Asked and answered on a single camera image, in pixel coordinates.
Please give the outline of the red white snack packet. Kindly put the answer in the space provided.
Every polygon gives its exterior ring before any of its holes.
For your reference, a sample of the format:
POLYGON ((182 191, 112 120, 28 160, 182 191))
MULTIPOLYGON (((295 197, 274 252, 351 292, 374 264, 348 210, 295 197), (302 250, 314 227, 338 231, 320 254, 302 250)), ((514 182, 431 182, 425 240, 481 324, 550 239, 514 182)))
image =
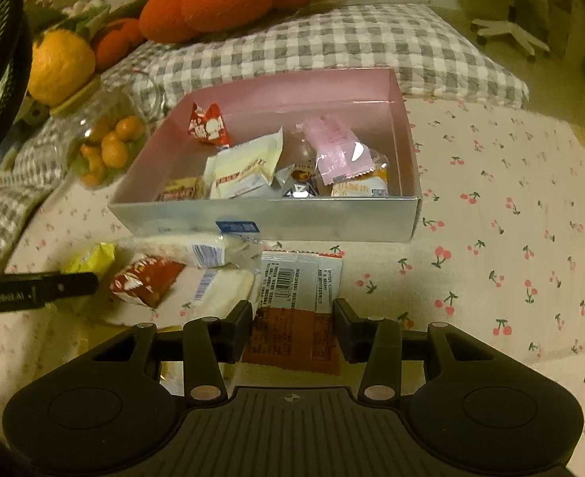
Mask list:
POLYGON ((243 361, 337 375, 332 302, 343 253, 268 250, 261 255, 257 311, 243 361))

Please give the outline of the yellow snack packet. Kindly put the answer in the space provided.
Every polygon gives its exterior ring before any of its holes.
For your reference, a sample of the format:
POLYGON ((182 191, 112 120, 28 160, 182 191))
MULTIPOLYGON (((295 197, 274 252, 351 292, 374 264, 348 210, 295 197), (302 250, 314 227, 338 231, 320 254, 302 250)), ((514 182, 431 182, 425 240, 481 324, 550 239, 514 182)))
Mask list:
POLYGON ((90 246, 74 256, 62 265, 63 273, 92 272, 102 279, 114 264, 116 259, 116 246, 111 242, 99 242, 90 246))

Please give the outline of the white rice cracker packet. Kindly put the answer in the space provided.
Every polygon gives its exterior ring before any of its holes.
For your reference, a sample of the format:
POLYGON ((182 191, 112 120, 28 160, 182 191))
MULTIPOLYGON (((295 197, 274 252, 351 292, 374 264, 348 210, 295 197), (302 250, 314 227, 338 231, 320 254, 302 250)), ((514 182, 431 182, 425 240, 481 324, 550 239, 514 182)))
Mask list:
POLYGON ((123 237, 117 246, 132 254, 161 257, 199 268, 241 266, 263 250, 263 243, 255 239, 205 231, 123 237))

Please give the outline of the red candy packet on cloth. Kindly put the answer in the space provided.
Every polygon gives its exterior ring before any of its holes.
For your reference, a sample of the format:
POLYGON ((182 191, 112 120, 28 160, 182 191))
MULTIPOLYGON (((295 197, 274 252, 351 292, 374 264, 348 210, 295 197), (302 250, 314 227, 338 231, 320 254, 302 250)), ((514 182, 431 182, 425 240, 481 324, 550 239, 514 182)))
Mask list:
POLYGON ((109 290, 123 302, 156 309, 185 267, 159 256, 142 257, 117 272, 109 290))

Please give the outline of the cream white wafer packet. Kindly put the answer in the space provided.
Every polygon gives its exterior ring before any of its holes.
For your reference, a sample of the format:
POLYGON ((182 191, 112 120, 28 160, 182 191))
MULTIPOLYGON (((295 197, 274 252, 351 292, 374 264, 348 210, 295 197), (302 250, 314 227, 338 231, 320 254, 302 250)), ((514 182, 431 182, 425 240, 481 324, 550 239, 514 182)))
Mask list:
POLYGON ((231 199, 272 184, 284 147, 283 128, 210 156, 203 181, 209 199, 231 199))

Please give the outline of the pink snack packet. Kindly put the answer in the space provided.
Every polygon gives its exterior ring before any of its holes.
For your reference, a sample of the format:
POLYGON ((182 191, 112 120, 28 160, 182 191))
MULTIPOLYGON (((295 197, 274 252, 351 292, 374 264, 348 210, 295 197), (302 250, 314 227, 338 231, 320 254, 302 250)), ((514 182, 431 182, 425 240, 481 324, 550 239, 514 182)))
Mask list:
POLYGON ((307 118, 301 128, 315 152, 315 165, 326 185, 353 179, 374 169, 369 147, 334 116, 307 118))

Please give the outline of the pink cardboard box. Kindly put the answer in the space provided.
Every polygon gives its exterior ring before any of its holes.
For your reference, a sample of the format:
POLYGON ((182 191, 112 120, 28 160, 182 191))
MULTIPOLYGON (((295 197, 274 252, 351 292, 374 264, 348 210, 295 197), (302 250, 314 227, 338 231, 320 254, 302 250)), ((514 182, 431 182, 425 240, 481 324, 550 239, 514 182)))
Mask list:
POLYGON ((170 112, 110 209, 132 233, 406 242, 422 205, 389 69, 301 71, 199 89, 170 112))

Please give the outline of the cherry print tablecloth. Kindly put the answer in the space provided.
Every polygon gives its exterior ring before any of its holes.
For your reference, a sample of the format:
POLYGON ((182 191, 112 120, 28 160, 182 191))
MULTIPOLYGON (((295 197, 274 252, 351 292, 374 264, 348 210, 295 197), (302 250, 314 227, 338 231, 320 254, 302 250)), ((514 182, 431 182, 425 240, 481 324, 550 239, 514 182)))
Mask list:
MULTIPOLYGON (((406 329, 454 324, 559 381, 585 414, 585 149, 570 125, 539 114, 444 100, 406 108, 424 197, 412 240, 275 248, 342 252, 341 295, 358 313, 406 329)), ((107 208, 117 187, 61 184, 9 271, 55 270, 128 235, 107 208)), ((0 314, 0 417, 21 386, 120 330, 57 312, 0 314)), ((570 468, 585 476, 585 428, 570 468)))

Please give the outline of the glass jar with kumquats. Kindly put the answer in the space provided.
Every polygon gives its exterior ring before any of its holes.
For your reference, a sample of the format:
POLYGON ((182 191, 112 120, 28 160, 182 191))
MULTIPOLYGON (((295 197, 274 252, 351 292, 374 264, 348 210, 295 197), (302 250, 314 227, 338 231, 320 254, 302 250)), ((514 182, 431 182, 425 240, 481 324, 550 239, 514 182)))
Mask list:
POLYGON ((158 86, 141 70, 126 73, 113 88, 93 76, 50 112, 64 167, 88 190, 111 184, 145 146, 163 104, 158 86))

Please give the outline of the small red candy packet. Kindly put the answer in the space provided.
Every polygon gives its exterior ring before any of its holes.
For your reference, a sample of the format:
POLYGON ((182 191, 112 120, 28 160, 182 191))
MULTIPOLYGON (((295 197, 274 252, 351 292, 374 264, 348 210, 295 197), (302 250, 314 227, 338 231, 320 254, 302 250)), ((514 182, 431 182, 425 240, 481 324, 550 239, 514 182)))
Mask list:
POLYGON ((196 103, 192 105, 188 134, 197 141, 218 149, 231 147, 229 132, 217 103, 212 103, 206 109, 196 103))

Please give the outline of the large yellow citrus fruit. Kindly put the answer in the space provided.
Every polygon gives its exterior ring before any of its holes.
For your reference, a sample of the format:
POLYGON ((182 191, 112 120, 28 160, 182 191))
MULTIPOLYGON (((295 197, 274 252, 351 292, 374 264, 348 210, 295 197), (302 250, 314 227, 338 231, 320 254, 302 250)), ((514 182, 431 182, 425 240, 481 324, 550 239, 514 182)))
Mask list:
POLYGON ((48 31, 32 46, 27 92, 50 108, 73 96, 95 71, 90 44, 67 29, 48 31))

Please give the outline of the grey checkered cushion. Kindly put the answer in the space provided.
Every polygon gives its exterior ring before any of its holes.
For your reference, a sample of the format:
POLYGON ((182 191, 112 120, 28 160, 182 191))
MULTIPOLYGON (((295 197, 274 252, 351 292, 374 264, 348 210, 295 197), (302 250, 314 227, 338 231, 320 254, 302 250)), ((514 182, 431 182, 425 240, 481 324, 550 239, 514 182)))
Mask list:
MULTIPOLYGON (((196 89, 303 70, 391 68, 403 94, 521 109, 527 85, 478 50, 429 6, 376 3, 271 21, 244 35, 222 35, 179 47, 146 42, 101 76, 114 89, 134 83, 147 99, 153 87, 174 108, 196 89)), ((14 166, 0 170, 0 269, 29 216, 65 176, 54 157, 61 135, 51 122, 29 139, 14 166)))

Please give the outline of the small orange plush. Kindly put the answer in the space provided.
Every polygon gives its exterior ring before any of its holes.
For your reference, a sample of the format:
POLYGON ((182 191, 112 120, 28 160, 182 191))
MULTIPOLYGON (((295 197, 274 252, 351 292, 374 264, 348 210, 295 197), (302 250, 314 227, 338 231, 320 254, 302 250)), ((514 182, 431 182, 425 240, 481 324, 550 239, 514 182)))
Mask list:
POLYGON ((95 69, 106 71, 145 42, 137 18, 120 18, 105 25, 91 41, 95 69))

